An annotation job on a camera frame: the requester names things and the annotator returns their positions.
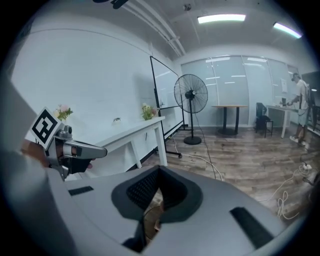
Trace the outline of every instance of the white shirt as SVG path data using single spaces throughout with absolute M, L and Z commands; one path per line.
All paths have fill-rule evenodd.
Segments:
M 299 102 L 299 105 L 301 103 L 301 109 L 306 110 L 308 108 L 308 103 L 306 101 L 306 93 L 307 93 L 308 84 L 306 84 L 305 81 L 302 79 L 299 80 L 299 82 L 296 84 L 296 95 L 299 96 L 302 95 L 302 101 Z

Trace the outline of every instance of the shorts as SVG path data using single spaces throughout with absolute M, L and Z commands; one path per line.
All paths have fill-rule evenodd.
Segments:
M 309 117 L 309 108 L 307 109 L 299 109 L 298 110 L 298 124 L 303 127 L 308 125 L 308 117 Z

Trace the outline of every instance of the wood plank flooring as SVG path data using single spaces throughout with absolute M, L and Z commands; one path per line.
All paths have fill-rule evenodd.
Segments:
M 274 214 L 278 213 L 278 199 L 282 198 L 284 191 L 288 193 L 284 206 L 284 214 L 287 217 L 308 209 L 310 206 L 308 196 L 312 186 L 304 182 L 298 172 L 292 180 L 286 182 L 277 191 L 271 200 L 267 201 L 267 199 L 293 175 L 293 172 L 302 165 L 302 161 L 313 167 L 309 179 L 314 180 L 316 168 L 320 170 L 320 138 L 317 135 L 308 132 L 306 140 L 309 146 L 306 149 L 289 139 L 296 130 L 293 124 L 287 128 L 283 139 L 280 128 L 273 130 L 272 137 L 267 133 L 266 138 L 262 132 L 255 133 L 253 128 L 239 128 L 237 136 L 223 136 L 218 133 L 217 128 L 213 127 L 204 127 L 202 130 L 211 161 L 220 171 L 225 182 L 259 201 Z M 195 136 L 202 138 L 202 143 L 199 145 L 187 145 L 183 142 L 189 134 L 190 131 L 179 131 L 174 135 L 177 150 L 182 154 L 202 157 L 209 161 L 201 131 L 196 129 L 194 132 Z M 173 139 L 166 142 L 166 147 L 168 151 L 176 151 Z M 202 159 L 185 155 L 179 159 L 176 155 L 167 154 L 167 161 L 169 167 L 220 179 L 218 173 L 214 174 L 211 165 Z M 143 166 L 159 164 L 159 156 L 154 154 L 143 163 Z M 159 205 L 160 201 L 161 195 L 156 194 L 148 210 Z M 283 217 L 281 219 L 287 223 L 290 222 Z

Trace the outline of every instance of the office chair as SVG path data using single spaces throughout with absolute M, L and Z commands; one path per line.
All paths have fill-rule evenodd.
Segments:
M 274 121 L 271 120 L 268 116 L 266 116 L 267 108 L 261 103 L 257 102 L 255 104 L 255 133 L 258 132 L 258 130 L 264 130 L 264 137 L 267 135 L 267 130 L 271 132 L 271 136 L 274 130 Z M 271 130 L 267 129 L 267 124 L 271 123 Z

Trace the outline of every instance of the pedestal fan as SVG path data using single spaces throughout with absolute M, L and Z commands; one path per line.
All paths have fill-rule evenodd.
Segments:
M 204 109 L 208 101 L 208 90 L 205 83 L 196 75 L 184 74 L 174 85 L 174 98 L 184 111 L 190 113 L 191 136 L 184 138 L 184 143 L 196 145 L 201 138 L 194 136 L 193 115 Z

